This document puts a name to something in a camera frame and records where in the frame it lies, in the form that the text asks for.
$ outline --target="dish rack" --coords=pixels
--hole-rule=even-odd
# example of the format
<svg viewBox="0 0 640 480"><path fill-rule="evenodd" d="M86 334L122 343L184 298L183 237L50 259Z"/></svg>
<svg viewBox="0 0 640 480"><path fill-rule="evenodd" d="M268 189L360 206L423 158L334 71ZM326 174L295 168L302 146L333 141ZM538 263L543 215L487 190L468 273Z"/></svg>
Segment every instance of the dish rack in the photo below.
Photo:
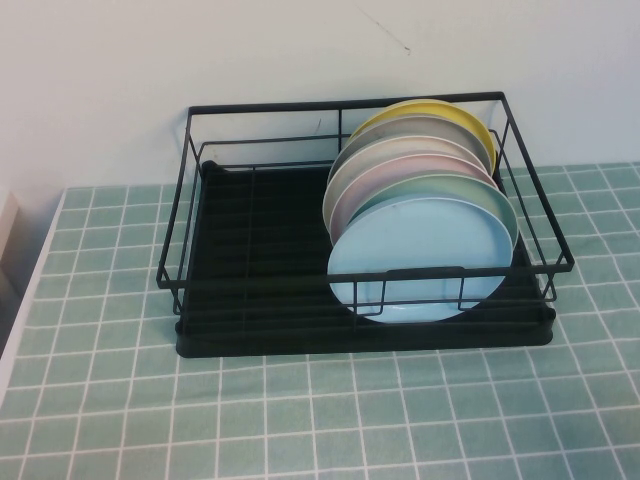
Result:
<svg viewBox="0 0 640 480"><path fill-rule="evenodd" d="M409 98L191 107L156 276L159 288L173 294L181 356L500 347L551 340L553 279L569 272L574 259L504 93L418 98L480 108L490 118L497 151L494 180L520 216L522 233L512 265L327 275L332 247L321 207L331 159L348 138L345 132L373 109ZM502 126L493 128L496 123ZM239 138L239 131L249 138ZM545 238L536 232L540 229ZM466 298L465 280L484 276L505 279L486 299ZM358 315L364 306L382 313L399 303L385 299L389 282L443 278L459 279L457 298L402 303L456 303L462 312L455 317L384 324ZM330 283L340 282L353 285L353 304L334 297ZM358 301L360 282L381 282L380 300ZM465 310L463 303L474 301L481 303Z"/></svg>

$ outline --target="plate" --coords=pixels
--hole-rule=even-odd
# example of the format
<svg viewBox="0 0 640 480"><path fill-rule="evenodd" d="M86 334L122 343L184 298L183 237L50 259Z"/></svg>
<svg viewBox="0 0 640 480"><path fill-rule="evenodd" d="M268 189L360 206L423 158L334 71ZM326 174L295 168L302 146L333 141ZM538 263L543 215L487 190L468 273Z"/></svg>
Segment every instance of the plate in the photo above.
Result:
<svg viewBox="0 0 640 480"><path fill-rule="evenodd" d="M407 195L379 203L356 218L333 248L328 273L374 273L403 268L511 265L511 239L488 211L452 195ZM488 297L503 277L467 278L464 298ZM332 283L335 296L353 303L353 283ZM460 279L388 281L385 301L458 298ZM361 282L358 303L380 302L382 282ZM463 302L470 308L476 302ZM459 313L457 303L360 307L358 314L384 323L432 322Z"/></svg>
<svg viewBox="0 0 640 480"><path fill-rule="evenodd" d="M322 214L333 243L342 233L336 229L337 225L346 225L351 219L351 214L369 196L401 180L422 176L427 172L446 171L470 175L497 188L487 172L477 165L461 158L433 152L391 157L362 170L364 169L351 169L345 165L333 177L325 192Z"/></svg>
<svg viewBox="0 0 640 480"><path fill-rule="evenodd" d="M492 213L507 227L512 246L515 247L518 241L518 217L509 199L495 188L467 175L434 172L403 180L371 195L360 204L352 218L356 218L371 207L392 198L415 194L452 194L474 203ZM338 226L340 230L344 230L344 228L346 225Z"/></svg>
<svg viewBox="0 0 640 480"><path fill-rule="evenodd" d="M351 134L351 137L347 140L347 144L366 127L387 118L397 117L398 115L407 115L409 113L438 115L462 125L477 136L487 149L487 152L489 152L489 157L491 158L491 173L493 173L496 166L496 150L493 146L493 141L491 140L491 135L489 134L487 127L485 127L484 123L482 123L475 115L451 103L442 102L440 100L417 99L390 105L360 125L355 132Z"/></svg>
<svg viewBox="0 0 640 480"><path fill-rule="evenodd" d="M487 172L491 174L489 153L473 133L461 125L437 115L413 114L382 120L362 130L338 154L335 162L331 165L328 181L333 178L342 164L360 149L377 140L399 135L428 135L456 143L475 155Z"/></svg>

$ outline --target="plate rim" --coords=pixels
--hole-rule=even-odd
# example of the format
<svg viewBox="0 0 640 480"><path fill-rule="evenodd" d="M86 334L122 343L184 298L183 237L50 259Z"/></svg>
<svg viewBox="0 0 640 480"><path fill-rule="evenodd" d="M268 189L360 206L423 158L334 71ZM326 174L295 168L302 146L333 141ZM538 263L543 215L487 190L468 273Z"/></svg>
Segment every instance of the plate rim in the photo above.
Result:
<svg viewBox="0 0 640 480"><path fill-rule="evenodd" d="M334 203L333 203L333 205L331 206L331 211L330 211L330 212L328 212L328 213L326 213L326 212L327 212L327 209L328 209L328 205L329 205L329 203L327 202L327 198L328 198L327 193L329 193L330 185L329 185L329 186L327 186L327 189L325 190L324 198L323 198L323 200L322 200L322 216L323 216L323 219L324 219L324 221L325 221L325 227L326 227L326 228L327 228L327 230L329 231L329 234L331 234L331 230L330 230L330 227L331 227L331 219L332 219L332 217L333 217L333 214L335 213L335 210L336 210L336 208L337 208L338 204L340 203L340 200L344 197L345 192L346 192L349 188L351 188L351 187L352 187L356 182L360 181L364 175L369 174L369 172L371 172L372 170L376 170L376 169L378 169L378 168L382 168L383 166L388 165L389 163L392 163L392 162L399 162L399 161L402 161L402 160L407 159L407 158L425 157L425 156L426 156L426 157L433 157L433 156L445 157L445 158L448 158L448 159L451 159L451 160L456 160L456 161L458 161L458 162L466 163L467 165L471 166L473 169L476 169L476 170L480 173L480 175L481 175L481 176L485 177L485 179L486 179L486 180L488 180L488 182L487 182L487 183L488 183L488 185L490 185L490 186L494 187L496 190L498 189L498 186L496 185L496 182L495 182L495 181L493 180L493 178L491 178L491 176L490 176L490 175L489 175L489 174L484 170L484 168L480 168L480 167L478 167L477 165L474 165L474 164L472 164L471 162L468 162L467 160L465 160L465 159L463 159L463 158L459 158L459 157L456 157L456 156L453 156L453 155L445 155L445 154L438 153L438 152L429 152L429 151L425 151L425 152L413 152L413 153L409 153L409 154L407 154L407 155L402 155L402 156L393 156L392 158L389 158L389 159L387 159L387 160L385 160L385 161L383 161L383 162L380 162L379 164L377 164L377 165L375 165L375 166L372 166L372 167L367 168L365 171L361 172L361 173L360 173L356 178L354 178L352 181L350 181L350 182L349 182L349 183L348 183L348 184L347 184L347 185L342 189L342 191L340 192L340 194L336 197L335 202L334 202Z"/></svg>
<svg viewBox="0 0 640 480"><path fill-rule="evenodd" d="M360 124L360 126L358 126L358 128L356 128L356 130L354 130L354 132L351 134L351 136L347 139L346 145L348 145L351 142L351 140L357 134L359 134L364 128L366 128L367 126L369 126L372 123L374 123L376 118L378 118L378 117L380 117L382 115L386 115L388 113L392 113L394 110L399 109L399 108L404 108L404 107L408 107L408 106L412 106L412 105L419 106L420 104L442 105L445 108L451 108L452 110L454 110L454 111L456 111L458 113L461 113L463 116L468 117L468 119L470 120L472 125L475 124L476 128L479 127L479 135L476 135L476 136L484 144L485 148L487 149L487 152L489 153L489 158L491 159L491 173L495 172L496 163L497 163L496 151L495 151L495 147L493 146L493 140L491 140L491 134L489 133L489 129L473 113L468 112L467 110L465 110L463 108L460 108L457 105L454 105L453 103L444 102L442 100L435 100L435 99L428 99L428 98L427 99L412 99L412 100L405 100L404 102L394 103L393 105L389 105L388 107L383 108L382 110L380 110L376 114L374 114L371 117L369 117L366 121L362 122Z"/></svg>
<svg viewBox="0 0 640 480"><path fill-rule="evenodd" d="M482 159L482 158L478 157L475 153L471 152L471 150L469 150L468 148L466 148L466 147L464 147L464 146L460 145L460 144L459 144L459 143L457 143L457 142L454 142L453 140L448 140L447 138L438 137L438 136L436 136L436 135L428 135L428 134L427 134L426 136L431 136L431 137L435 137L435 138L442 138L443 140L448 140L449 142L457 143L458 145L460 145L460 147L464 148L465 150L469 150L469 152L471 152L471 154L472 154L472 155L476 156L476 157L478 158L478 160L480 160L480 163L482 164L483 168L487 171L487 173L488 173L489 175L491 175L491 174L492 174L492 172L490 171L490 170L492 169L491 156L490 156L489 152L487 151L487 147L484 145L484 143L482 143L482 141L478 138L478 136L477 136L476 134L474 134L471 130L469 130L468 128L466 128L465 126L460 125L459 123L454 122L453 120L450 120L450 119L448 119L448 118L446 118L446 117L443 117L443 116L441 116L441 115L435 115L435 114L429 114L429 113L408 113L408 114L398 115L398 116L391 117L391 118L385 118L385 119L383 119L383 120L380 120L379 122L375 122L375 123L373 123L372 125L369 125L367 128L365 128L364 130L362 130L360 133L358 133L357 135L354 135L354 136L353 136L353 138L355 139L356 137L359 137L359 136L361 136L361 135L364 135L364 134L366 134L366 133L368 133L368 132L370 132L370 131L372 131L372 130L374 130L374 129L376 129L376 128L384 127L384 126L386 126L386 125L389 125L390 123L394 123L394 122L397 122L397 121L399 121L399 120L412 120L412 119L415 119L415 120L420 120L420 119L431 119L431 120L436 120L436 121L441 122L441 123L443 123L443 124L448 124L449 126L451 126L451 127L453 127L453 128L456 128L456 129L459 129L459 130L463 130L465 133L467 133L467 134L468 134L468 136L469 136L470 138L473 138L473 139L475 139L475 140L478 142L478 145L481 147L482 152L484 153L484 157L485 157L486 163L485 163L485 161L483 161L483 159ZM336 159L335 159L335 160L333 161L333 163L331 164L331 167L330 167L330 169L329 169L329 176L327 177L327 184L331 181L331 179L335 176L336 172L337 172L340 168L342 168L342 166L344 165L344 163L345 163L349 158L351 158L353 155L355 155L356 153L358 153L360 150L362 150L362 149L366 148L367 146L371 145L372 143L374 143L374 142L376 142L376 141L378 141L378 140L383 140L383 139L385 139L385 138L387 138L387 137L385 136L385 137L379 138L379 139L377 139L377 140L374 140L374 141L372 141L372 142L368 142L368 143L366 143L365 145L363 145L362 147L360 147L358 150L356 150L355 152L351 153L351 155L349 155L348 157L346 157L344 160L342 160L341 164L340 164L340 165L338 165L338 163L337 163L337 162L338 162L338 160L340 159L341 154L342 154L344 151L346 151L347 147L348 147L348 146L349 146L349 144L350 144L350 142L349 142L349 143L346 143L346 144L342 147L342 149L338 152L338 156L336 157Z"/></svg>
<svg viewBox="0 0 640 480"><path fill-rule="evenodd" d="M511 202L509 201L509 198L507 198L507 196L506 196L506 195L504 195L500 190L497 190L497 189L495 189L495 188L491 188L491 187L490 187L489 185L487 185L485 182L483 182L483 181L481 181L481 180L478 180L477 178L474 178L474 177L471 177L471 176L465 175L465 174L463 174L463 173L451 173L451 172L448 172L448 171L442 171L442 170L441 170L441 171L434 171L433 173L427 173L427 174L420 175L420 176L417 176L417 177L412 177L412 178L406 178L406 179L404 179L404 180L399 180L398 182L396 182L396 183L394 183L394 184L392 184L392 185L389 185L388 187L385 187L385 188L383 188L382 190L378 190L376 193L374 193L373 195L371 195L369 198L367 198L364 202L362 202L362 203L360 204L360 206L359 206L359 207L355 210L355 212L353 213L353 216L351 217L351 220L350 220L350 221L349 221L349 223L345 226L345 228L347 228L347 227L349 226L349 224L350 224L353 220L355 220L355 218L356 218L356 214L358 213L358 211L359 211L362 207L364 207L364 205L365 205L369 200L373 199L373 197L375 197L376 195L379 195L379 194L381 194L382 192L384 192L385 190L389 190L389 189L391 189L391 188L393 188L393 187L396 187L396 186L398 186L398 185L400 185L400 184L402 184L402 183L411 182L411 181L415 181L415 180L418 180L418 179L428 179L428 178L433 178L433 177L459 178L459 179L461 179L461 180L465 180L465 181L470 181L470 182L477 183L477 184L480 186L480 188L485 189L485 190L489 193L489 195L494 196L494 198L499 198L501 203L503 203L504 205L508 205L508 206L509 206L508 210L509 210L509 212L510 212L510 213L512 213L512 214L513 214L514 225L515 225L515 227L516 227L516 228L515 228L515 235L514 235L514 236L511 236L511 233L509 233L509 236L511 237L511 243L512 243L513 247L515 248L516 243L518 242L518 237L519 237L519 235L520 235L520 224L518 223L518 215L517 215L517 213L516 213L516 210L515 210L515 208L513 208L513 205L512 205L512 204L511 204ZM479 206L479 207L481 207L481 208L484 208L485 210L487 210L487 209L486 209L486 207L484 207L483 205L478 205L478 206Z"/></svg>

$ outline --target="white grid line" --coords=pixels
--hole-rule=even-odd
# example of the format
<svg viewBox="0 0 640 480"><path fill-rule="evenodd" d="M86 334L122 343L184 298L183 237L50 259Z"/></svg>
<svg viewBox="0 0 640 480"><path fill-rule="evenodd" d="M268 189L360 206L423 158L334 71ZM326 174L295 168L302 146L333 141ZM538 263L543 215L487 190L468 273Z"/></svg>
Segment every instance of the white grid line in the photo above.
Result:
<svg viewBox="0 0 640 480"><path fill-rule="evenodd" d="M163 191L164 191L164 186L160 190L160 198L162 198ZM157 212L156 227L154 229L154 237L155 237L155 233L158 230L157 222L159 221L159 218L160 218L160 208L158 208L158 212ZM151 269L152 267L153 267L153 255L151 255L151 258L149 259L149 269ZM142 310L140 312L140 319L138 320L139 325L138 325L138 335L136 338L136 347L140 346L140 339L142 338L142 325L143 325L143 320L145 315L145 309L147 307L147 297L148 297L148 291L144 293L144 296L142 298ZM136 378L136 367L138 365L138 352L139 350L138 348L136 348L135 352L133 353L133 365L131 367L131 378L129 379L129 391L127 393L127 401L125 403L125 408L124 408L124 419L122 421L122 436L120 437L120 448L118 450L116 480L120 478L120 475L122 472L122 456L124 453L125 439L127 434L127 419L129 417L129 405L131 403L131 396L133 394L133 380Z"/></svg>
<svg viewBox="0 0 640 480"><path fill-rule="evenodd" d="M481 348L480 353L482 355L484 368L487 370L487 375L489 377L489 385L491 385L491 391L493 392L493 398L495 399L496 405L498 406L498 414L502 419L502 428L504 430L507 443L509 444L509 452L511 452L511 457L513 458L513 463L515 464L516 473L518 474L518 479L522 480L522 472L520 472L520 465L518 465L518 459L516 458L516 451L513 448L513 441L511 440L511 435L509 434L509 429L507 428L507 420L505 419L504 412L502 411L502 404L500 403L500 397L498 397L498 390L496 389L496 384L493 382L491 369L489 368L489 362L487 361L487 357L484 354L484 349Z"/></svg>
<svg viewBox="0 0 640 480"><path fill-rule="evenodd" d="M127 203L127 199L129 198L129 188L127 187L126 193L125 193L125 203ZM122 209L122 215L120 216L120 225L118 227L118 234L117 234L117 239L116 239L116 243L120 240L120 233L122 232L122 223L124 221L124 211L125 209ZM110 283L111 283L111 278L113 276L113 266L115 264L116 261L116 256L113 255L113 258L111 259L111 271L109 272L109 275L107 277L107 289L110 288ZM91 370L93 369L93 362L96 358L96 353L98 350L98 341L100 339L100 330L102 328L102 319L104 318L104 312L107 306L107 297L104 297L104 300L102 301L102 308L100 310L100 321L98 322L98 328L96 329L96 338L93 341L93 352L91 353L91 359L89 360L89 368L87 369L87 377L85 379L85 385L84 385L84 392L82 393L82 401L80 402L80 411L82 411L85 402L87 401L87 394L89 393L89 378L91 377ZM74 439L73 439L73 448L71 449L71 458L69 459L69 467L67 469L67 480L71 479L71 472L73 471L73 463L75 460L75 452L78 448L78 438L80 437L80 423L81 423L81 419L80 417L78 417L78 420L76 422L76 433L74 435Z"/></svg>
<svg viewBox="0 0 640 480"><path fill-rule="evenodd" d="M316 419L315 419L315 411L313 409L313 389L311 388L311 362L309 360L310 355L307 354L305 355L305 365L307 367L307 383L309 386L309 411L310 411L310 415L311 415L311 442L312 442L312 447L313 447L313 469L315 470L315 475L314 478L315 480L318 480L318 447L317 447L317 440L316 440Z"/></svg>
<svg viewBox="0 0 640 480"><path fill-rule="evenodd" d="M360 415L360 399L358 397L358 383L356 381L356 364L353 361L353 353L349 354L349 364L351 367L351 381L353 382L354 400L356 403L356 416L358 419L358 433L360 434L360 449L362 451L362 466L364 468L364 478L369 480L369 462L367 461L367 448L364 442L364 428L362 426L362 416Z"/></svg>
<svg viewBox="0 0 640 480"><path fill-rule="evenodd" d="M212 440L192 440L192 441L184 441L184 442L176 442L175 445L202 445L202 444L210 444ZM135 450L146 450L148 448L159 448L159 447L168 447L166 443L154 443L148 445L135 445L127 447L128 451ZM632 443L627 445L618 445L616 446L616 450L627 450L632 448L640 447L639 443ZM588 447L588 448L576 448L573 450L568 450L568 453L591 453L591 452L606 452L609 451L609 447ZM83 450L82 453L105 453L105 452L117 452L118 447L110 447L110 448L100 448L100 449L92 449L92 450ZM68 455L71 452L47 452L47 453L34 453L29 455L29 458L47 458L47 457L56 457L62 455ZM544 451L544 452L533 452L533 453L521 453L518 454L518 458L536 458L536 457L547 457L555 454L553 451ZM12 455L3 457L3 460L14 460L14 459L22 459L23 455ZM511 459L510 455L492 455L486 457L472 457L469 460L473 462L478 461L489 461L489 460L508 460ZM453 463L462 463L460 459L449 459L449 460L430 460L430 461L418 461L416 464L420 466L431 466L431 465L447 465ZM384 470L387 468L397 468L397 467L413 467L412 463L389 463L383 465L370 465L366 467L369 470ZM335 471L359 471L364 470L365 467L332 467L327 469L319 469L318 473L325 472L335 472ZM242 476L231 476L231 477L216 477L220 480L231 480L231 479L242 479L242 478L273 478L273 477L286 477L286 476L295 476L301 474L313 474L315 473L313 470L304 470L304 471L295 471L295 472L283 472L283 473L273 473L269 475L265 474L256 474L256 475L242 475Z"/></svg>
<svg viewBox="0 0 640 480"><path fill-rule="evenodd" d="M167 463L165 466L165 480L169 480L171 469L171 454L173 453L173 422L176 414L176 395L178 394L178 375L180 372L180 358L176 361L176 370L173 379L173 392L171 393L171 413L169 414L169 447L167 448Z"/></svg>
<svg viewBox="0 0 640 480"><path fill-rule="evenodd" d="M616 282L616 283L610 283L610 284L598 284L598 285L616 285L616 284L621 284L621 282ZM131 323L133 321L137 321L137 320L124 320L120 323ZM106 324L110 325L112 322L111 321L107 321ZM83 323L83 324L68 324L68 325L61 325L60 326L60 330L65 330L65 329L73 329L76 326L96 326L96 325L101 325L102 322L93 322L93 323ZM32 328L33 330L56 330L56 327L38 327L38 328ZM618 342L618 343L625 343L625 342L634 342L636 341L636 338L629 338L629 337L621 337L621 338L608 338L608 339L603 339L603 340L585 340L582 342L571 342L572 345L575 346L581 346L581 345L599 345L599 344L607 344L607 343L611 343L611 342ZM52 353L52 354L46 354L46 353L35 353L35 354L29 354L29 355L16 355L15 358L20 358L20 359L29 359L29 358L49 358L49 357L66 357L69 355L91 355L94 352L99 352L99 353L106 353L106 352L132 352L134 350L159 350L159 349L163 349L163 348L167 348L173 346L172 343L163 343L163 344L154 344L154 345L141 345L139 347L118 347L118 348L95 348L93 350L77 350L77 351L69 351L69 352L57 352L57 353ZM540 345L537 348L561 348L563 347L564 344L557 344L557 345ZM452 356L452 355L470 355L471 353L476 353L476 352L455 352L455 353L451 353L451 352L446 352L444 353L445 356ZM425 355L406 355L403 356L402 358L422 358L422 357L427 357L429 356L428 354ZM355 361L357 363L362 363L362 362L371 362L377 360L375 358L359 358L356 359ZM331 360L331 359L323 359L323 360L315 360L312 363L337 363L337 362L341 362L343 360ZM266 368L279 368L282 367L284 365L296 365L297 363L283 363L281 365L266 365ZM225 370L225 372L232 372L232 371L242 371L242 370L257 370L259 368L262 368L260 366L249 366L249 367L236 367L236 368L230 368ZM199 372L195 372L195 373L184 373L184 375L196 375Z"/></svg>
<svg viewBox="0 0 640 480"><path fill-rule="evenodd" d="M451 398L451 390L449 388L449 382L447 381L447 372L442 362L442 355L440 350L436 350L436 356L438 364L440 365L440 372L442 373L442 381L444 382L445 393L447 394L447 401L449 402L449 409L451 410L451 419L453 420L453 428L456 431L456 437L458 438L458 447L460 448L461 460L464 463L464 470L467 473L467 478L471 478L471 471L469 470L469 462L467 462L467 453L464 449L464 443L462 441L462 435L460 435L460 427L458 425L458 416L456 415L456 409L453 406L453 400Z"/></svg>
<svg viewBox="0 0 640 480"><path fill-rule="evenodd" d="M218 472L220 471L220 420L221 420L221 411L222 411L222 368L223 368L224 358L220 358L220 373L218 374L218 408L216 412L217 420L216 420L216 461L215 461L215 471L214 478L218 478Z"/></svg>
<svg viewBox="0 0 640 480"><path fill-rule="evenodd" d="M264 431L264 473L269 475L269 435L267 425L267 357L262 357L262 428Z"/></svg>
<svg viewBox="0 0 640 480"><path fill-rule="evenodd" d="M414 464L414 471L416 479L420 478L420 472L418 471L418 459L416 457L416 449L413 445L413 435L411 434L411 426L409 425L409 412L407 410L407 402L404 398L404 388L402 385L402 376L400 375L400 365L398 364L398 355L393 352L393 364L396 370L396 379L398 381L398 387L400 390L400 401L402 402L402 414L404 415L404 423L407 426L407 436L409 437L409 450L411 452L411 460Z"/></svg>
<svg viewBox="0 0 640 480"><path fill-rule="evenodd" d="M571 466L569 465L569 459L567 458L567 452L564 449L564 445L562 445L562 441L560 440L560 434L558 433L558 427L556 426L556 422L554 419L553 412L551 411L551 407L549 406L549 400L547 399L547 395L544 392L544 388L542 388L542 382L540 381L540 377L538 377L538 372L536 372L536 366L533 362L533 358L531 357L531 352L529 349L525 349L527 359L529 360L529 365L531 365L531 370L533 371L533 376L535 378L536 384L538 386L538 391L542 397L542 403L544 403L544 409L546 410L546 415L549 417L549 422L551 423L551 428L553 429L553 436L558 442L558 448L560 449L560 453L562 454L562 459L564 461L565 467L567 467L567 471L569 472L569 477L571 480L575 480L573 476L573 471L571 470Z"/></svg>
<svg viewBox="0 0 640 480"><path fill-rule="evenodd" d="M611 375L610 372L604 374L599 374L598 376L607 376L607 375ZM581 375L574 375L573 377L571 377L571 379L580 379L582 378ZM549 378L543 378L541 380L561 380L561 378L558 377L549 377ZM535 379L530 378L527 380L517 380L511 383L529 383L529 382L533 382L535 381ZM465 387L465 386L469 386L466 384L453 384L451 385L452 387ZM483 383L483 384L473 384L472 386L490 386L489 383ZM406 391L418 391L418 390L434 390L434 389L445 389L445 385L438 385L438 386L429 386L429 387L406 387L404 390ZM358 392L360 395L362 394L374 394L374 393L400 393L400 389L388 389L388 390L365 390L362 392ZM268 402L272 402L272 401L283 401L283 400L308 400L310 398L328 398L328 397L344 397L344 396L353 396L354 393L332 393L332 394L313 394L311 397L309 395L299 395L299 396L289 396L289 397L269 397ZM263 399L262 398L256 398L256 399L242 399L241 400L242 403L262 403ZM198 407L213 407L213 406L221 406L221 405L230 405L230 404L237 404L238 400L226 400L226 401L222 401L220 403L218 402L200 402L200 403L188 403L188 404L184 404L184 405L175 405L174 407L172 407L170 404L167 405L160 405L160 406L153 406L153 407L132 407L129 408L129 411L131 412L159 412L159 411L170 411L172 408L174 409L189 409L189 408L198 408ZM576 414L576 413L595 413L596 410L600 410L603 412L622 412L622 411L626 411L626 410L636 410L636 409L640 409L640 405L639 404L633 404L633 405L618 405L618 406L614 406L614 407L597 407L597 408L583 408L583 409L577 409L577 410L562 410L562 411L558 411L558 412L551 412L550 414L547 413L526 413L526 414L520 414L520 415L503 415L503 416L497 416L497 417L482 417L482 418L468 418L468 419L458 419L456 420L457 423L461 424L461 423L473 423L473 422L481 422L481 421L485 421L485 420L500 420L502 418L504 418L505 420L518 420L518 419L523 419L523 418L539 418L539 417L548 417L549 415L553 416L563 416L563 415L568 415L568 414ZM76 417L96 417L96 416L100 416L100 415L112 415L115 413L122 413L123 409L116 409L116 410L101 410L101 411L97 411L97 412L80 412L80 413L62 413L62 414L57 414L57 415L42 415L42 416L38 416L38 420L61 420L61 419L67 419L67 418L76 418ZM26 421L29 420L29 417L22 417L22 418L6 418L6 419L2 419L0 420L0 425L4 425L4 424L11 424L11 423L24 423ZM447 424L447 423L452 423L453 420L438 420L438 421L431 421L431 422L410 422L409 425L410 426L425 426L425 425L441 425L441 424ZM374 426L362 426L362 430L371 430L371 429L376 429L376 428L397 428L397 427L401 427L403 426L403 424L393 424L393 425L374 425ZM347 432L347 431L353 431L355 429L354 428L335 428L335 429L322 429L319 430L323 433L325 432ZM251 437L251 438L262 438L261 435L257 436L257 437Z"/></svg>
<svg viewBox="0 0 640 480"><path fill-rule="evenodd" d="M93 205L93 200L95 198L95 189L91 190L91 200L89 202L89 205ZM87 215L87 218L85 219L85 225L86 222L89 218L89 215ZM82 232L82 234L80 235L80 244L82 244L82 240L84 238L84 231ZM73 269L72 271L75 271L76 265L78 263L78 257L80 255L80 246L78 245L78 250L76 250L76 254L75 254L75 258L73 260ZM69 278L69 283L67 283L67 289L66 289L66 293L67 295L69 294L69 289L71 288L71 280L73 280L73 274L71 274L71 277ZM63 300L62 302L62 308L60 309L60 315L58 317L58 326L60 326L60 324L62 323L62 315L64 314L64 309L66 307L66 300ZM51 342L51 350L50 353L53 353L55 346L56 346L56 342L58 341L58 333L59 333L59 329L56 329L55 333L53 334L53 341ZM44 371L44 375L42 377L42 384L40 386L40 393L38 395L38 400L36 401L36 407L33 410L33 415L31 417L31 425L29 426L29 436L27 437L27 444L25 445L25 457L22 460L22 464L20 465L20 473L18 474L18 479L20 480L22 478L22 475L24 474L24 468L25 465L27 463L27 455L29 453L29 449L31 448L31 440L33 439L33 431L35 430L35 424L36 424L36 418L38 416L38 409L40 408L40 404L42 403L42 397L44 396L44 388L47 382L47 376L49 375L49 369L51 367L51 362L53 360L53 357L49 357L49 359L47 360L47 366L45 368Z"/></svg>
<svg viewBox="0 0 640 480"><path fill-rule="evenodd" d="M637 339L635 338L630 338L630 339L624 339L624 340L628 340L628 341L637 341ZM610 340L602 340L602 341L598 341L598 343L611 343ZM586 342L586 345L592 345L592 342ZM568 345L567 344L559 344L559 345L541 345L541 346L533 346L533 347L527 347L530 350L541 350L541 349L562 349L562 348L567 348ZM519 348L519 349L510 349L510 351L514 351L517 352L519 350L523 350L524 348ZM402 359L404 358L423 358L423 357L427 357L428 355L424 355L424 356L406 356L406 357L401 357ZM296 365L295 363L285 363L282 364L282 366L287 366L287 365ZM276 365L269 365L268 368L272 368L275 367ZM241 370L252 370L255 369L255 367L243 367L243 368L238 368L238 369L229 369L229 370L224 370L223 373L226 372L235 372L235 371L241 371ZM640 373L640 369L628 369L628 371L630 373ZM610 371L606 371L606 372L594 372L594 373L583 373L582 375L580 374L573 374L573 375L550 375L547 377L544 377L544 380L547 379L554 379L554 380L568 380L568 379L575 379L575 378L579 378L579 377L599 377L599 376L605 376L605 375L611 375L611 374L617 374L617 373L623 373L624 370L619 369L619 370L610 370ZM219 370L211 370L211 371L202 371L202 372L182 372L180 373L180 377L189 377L189 376L199 376L199 375L209 375L212 373L220 373ZM144 380L156 380L156 379L161 379L161 378L172 378L173 374L165 374L165 375L147 375L144 377L136 377L137 379L144 379ZM523 378L517 378L517 379L505 379L505 380L494 380L495 384L508 384L508 383L518 383L518 382L526 382L526 381L530 381L532 378L531 377L523 377ZM117 383L117 382L123 382L123 381L128 381L129 377L120 377L120 378L109 378L109 379L105 379L105 380L90 380L89 383L90 384L100 384L100 383ZM66 383L51 383L51 384L46 384L47 387L73 387L73 386L79 386L79 385L84 385L85 382L66 382ZM473 386L486 386L488 385L489 382L487 381L477 381L477 382L461 382L461 383L455 383L455 384L451 384L454 385L456 387L473 387ZM404 387L405 391L410 391L410 390L425 390L425 389L433 389L433 388L441 388L442 385L428 385L428 386L421 386L421 387ZM40 385L30 385L30 386L14 386L14 387L8 387L7 391L24 391L24 390L37 390L38 388L40 388ZM366 390L366 393L385 393L385 392L398 392L399 389L397 388L382 388L382 389L377 389L377 390ZM345 395L344 392L342 393L314 393L313 396L314 397L334 397L334 396L341 396L341 395ZM269 400L292 400L292 399L298 399L298 398L307 398L307 395L285 395L285 396L280 396L280 397L270 397ZM232 403L235 400L223 400L221 403L225 404L225 403Z"/></svg>

